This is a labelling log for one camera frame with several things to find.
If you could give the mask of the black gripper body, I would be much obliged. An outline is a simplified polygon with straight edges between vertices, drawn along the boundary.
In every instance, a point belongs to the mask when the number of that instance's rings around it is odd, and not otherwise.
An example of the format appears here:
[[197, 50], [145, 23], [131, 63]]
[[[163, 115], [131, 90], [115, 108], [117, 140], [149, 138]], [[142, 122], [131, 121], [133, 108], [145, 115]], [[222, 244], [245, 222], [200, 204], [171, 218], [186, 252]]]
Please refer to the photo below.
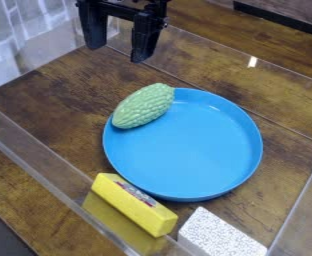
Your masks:
[[75, 7], [85, 7], [98, 16], [113, 16], [131, 21], [137, 14], [150, 14], [157, 18], [166, 17], [166, 6], [170, 0], [146, 0], [142, 8], [130, 7], [109, 0], [77, 0]]

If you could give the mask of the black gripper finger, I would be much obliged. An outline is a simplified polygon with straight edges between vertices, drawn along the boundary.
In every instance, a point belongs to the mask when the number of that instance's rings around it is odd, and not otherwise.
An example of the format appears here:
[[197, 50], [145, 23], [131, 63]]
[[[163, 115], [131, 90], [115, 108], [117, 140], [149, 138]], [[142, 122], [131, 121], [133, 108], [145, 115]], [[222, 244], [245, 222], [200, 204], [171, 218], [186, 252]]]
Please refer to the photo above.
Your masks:
[[95, 50], [106, 44], [107, 15], [94, 0], [77, 0], [75, 5], [86, 47]]
[[155, 12], [138, 12], [133, 16], [130, 61], [141, 63], [154, 52], [167, 17]]

